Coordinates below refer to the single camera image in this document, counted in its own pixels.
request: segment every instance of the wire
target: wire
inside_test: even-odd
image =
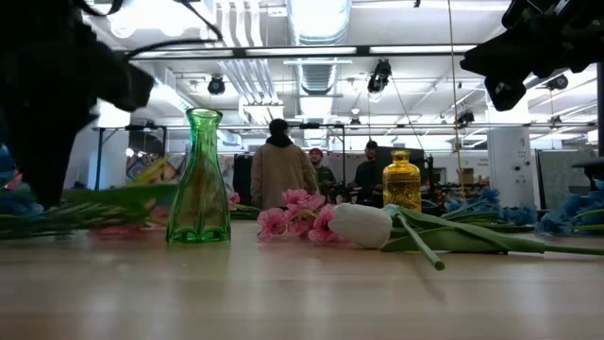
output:
[[[455,49],[453,46],[453,11],[451,10],[451,0],[446,0],[448,4],[449,12],[449,39],[451,42],[451,72],[453,73],[453,103],[455,107],[455,151],[457,152],[457,167],[458,167],[458,178],[460,179],[461,186],[461,199],[465,203],[465,187],[463,185],[463,171],[461,169],[461,151],[460,151],[460,127],[459,127],[459,114],[460,111],[457,108],[457,81],[455,79]]]
[[[407,120],[409,121],[411,130],[413,131],[413,135],[415,135],[415,138],[417,138],[417,143],[419,143],[419,147],[422,148],[422,152],[424,152],[424,157],[427,158],[428,154],[426,154],[426,150],[424,149],[424,146],[422,145],[422,141],[419,139],[419,135],[417,134],[417,132],[415,132],[415,127],[413,126],[413,122],[411,121],[411,118],[409,117],[409,113],[407,112],[407,107],[405,106],[405,103],[403,102],[403,98],[401,97],[400,92],[398,91],[398,87],[396,86],[396,81],[394,81],[394,76],[390,75],[390,77],[392,77],[392,79],[393,79],[394,89],[396,90],[396,95],[398,96],[398,101],[400,102],[400,105],[402,105],[402,107],[403,107],[405,116],[407,116]]]

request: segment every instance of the person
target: person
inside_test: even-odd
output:
[[[288,136],[289,126],[283,119],[269,124],[271,137],[254,154],[250,193],[261,209],[284,207],[283,192],[304,189],[317,191],[315,171],[306,153]]]
[[[355,181],[349,184],[351,187],[361,187],[357,196],[357,203],[363,204],[363,202],[370,201],[371,205],[380,206],[380,202],[383,202],[381,197],[383,191],[382,171],[378,169],[376,163],[377,149],[378,143],[376,141],[367,142],[365,146],[367,161],[357,167]]]
[[[323,160],[323,150],[315,147],[309,151],[310,163],[314,167],[314,171],[317,173],[317,184],[321,194],[326,195],[327,190],[330,186],[335,184],[336,178],[333,176],[333,172],[328,167],[321,164]]]

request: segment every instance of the spotlight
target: spotlight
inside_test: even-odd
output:
[[[392,67],[387,59],[380,59],[377,63],[376,70],[369,77],[369,83],[367,84],[367,91],[369,94],[381,93],[386,85],[388,85],[388,78],[392,75]]]
[[[225,92],[225,82],[222,76],[212,76],[208,84],[208,92],[212,95],[220,95]]]
[[[568,78],[565,75],[556,76],[555,78],[549,80],[545,84],[545,87],[550,91],[564,90],[568,87]]]
[[[465,128],[470,123],[474,123],[474,113],[472,112],[472,110],[465,110],[460,114],[460,117],[457,119],[457,124]]]
[[[359,119],[359,117],[352,117],[350,118],[350,125],[360,125],[361,124],[361,119]]]

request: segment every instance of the bottle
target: bottle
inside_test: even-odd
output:
[[[409,163],[409,151],[393,151],[393,163],[384,169],[384,205],[422,211],[421,174],[419,168]]]
[[[191,151],[170,211],[166,241],[230,240],[230,211],[216,146],[223,115],[206,109],[189,109],[186,114],[191,124]]]

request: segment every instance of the tulip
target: tulip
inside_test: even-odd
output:
[[[393,220],[381,209],[344,203],[333,211],[329,229],[357,246],[378,249],[390,238]]]

